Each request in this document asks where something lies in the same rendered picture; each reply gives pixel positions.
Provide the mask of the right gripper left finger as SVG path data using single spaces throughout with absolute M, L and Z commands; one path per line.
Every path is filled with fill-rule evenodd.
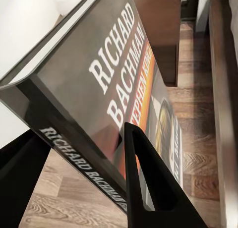
M 51 146 L 32 129 L 0 149 L 0 228 L 18 228 Z

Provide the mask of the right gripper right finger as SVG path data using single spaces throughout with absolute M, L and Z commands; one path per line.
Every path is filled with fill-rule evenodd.
M 208 228 L 144 131 L 124 123 L 128 228 Z M 144 209 L 138 156 L 155 211 Z

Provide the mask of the hardback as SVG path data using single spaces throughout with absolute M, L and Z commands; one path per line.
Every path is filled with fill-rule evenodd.
M 126 215 L 125 122 L 183 190 L 182 130 L 134 0 L 81 0 L 0 79 L 0 102 Z

